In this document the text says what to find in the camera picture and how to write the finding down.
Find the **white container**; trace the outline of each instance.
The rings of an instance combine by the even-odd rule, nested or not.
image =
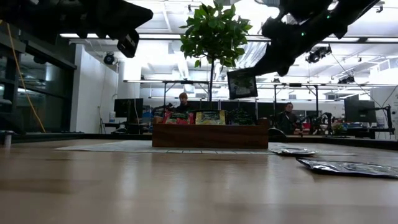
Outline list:
[[[115,121],[116,121],[116,113],[114,111],[109,112],[109,122],[115,123]]]
[[[378,128],[384,128],[384,117],[378,117],[377,118],[377,127]]]

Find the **seated person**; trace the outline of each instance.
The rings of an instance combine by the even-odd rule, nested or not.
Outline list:
[[[186,93],[181,93],[180,96],[180,106],[175,110],[178,113],[186,113],[190,110],[190,105],[188,104],[188,95]]]
[[[293,114],[292,110],[293,104],[289,102],[286,104],[285,111],[277,114],[277,127],[286,135],[292,135],[297,128],[297,116]]]

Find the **yellow cable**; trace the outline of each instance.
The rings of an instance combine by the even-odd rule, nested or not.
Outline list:
[[[27,90],[26,90],[24,77],[22,76],[21,69],[19,68],[19,63],[18,63],[17,54],[15,53],[14,42],[12,41],[11,29],[10,29],[10,25],[9,25],[9,24],[7,24],[7,29],[8,29],[8,36],[10,37],[10,42],[11,42],[11,47],[12,47],[12,53],[14,54],[14,60],[15,60],[15,63],[16,63],[16,65],[17,65],[19,77],[21,78],[21,81],[22,81],[22,86],[23,86],[24,89],[25,89],[25,94],[26,94],[26,97],[27,97],[27,101],[29,102],[30,107],[32,108],[33,114],[35,114],[35,117],[37,118],[37,121],[39,122],[40,127],[42,128],[42,131],[45,133],[45,129],[44,129],[42,120],[40,120],[39,116],[37,115],[36,110],[35,110],[35,108],[33,107],[32,101],[30,100],[30,96],[29,96],[29,94],[28,94],[28,92],[27,92]]]

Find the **green leaves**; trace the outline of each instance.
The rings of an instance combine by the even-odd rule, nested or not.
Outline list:
[[[247,19],[233,19],[234,5],[227,10],[217,2],[214,5],[202,4],[195,10],[194,17],[188,18],[187,24],[180,27],[187,29],[181,35],[180,50],[185,58],[205,56],[208,63],[219,61],[223,67],[236,67],[236,60],[245,54],[242,45],[247,44],[245,35],[252,25]],[[195,67],[201,67],[201,60],[196,60]]]
[[[208,25],[210,28],[215,28],[218,25],[218,21],[216,19],[210,19],[210,21],[208,22]]]
[[[249,29],[251,29],[253,26],[252,25],[246,25],[246,26],[244,26],[244,29],[246,30],[246,31],[248,31]]]
[[[242,54],[244,54],[244,49],[238,47],[238,48],[236,48],[235,52],[238,53],[239,55],[242,55]]]
[[[201,60],[200,60],[200,59],[198,59],[198,60],[195,62],[195,68],[197,68],[197,67],[201,67]]]

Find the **table surface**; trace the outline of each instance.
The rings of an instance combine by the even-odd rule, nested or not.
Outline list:
[[[317,175],[277,155],[54,151],[74,140],[0,149],[1,223],[398,223],[398,181]],[[393,151],[324,159],[398,167]]]

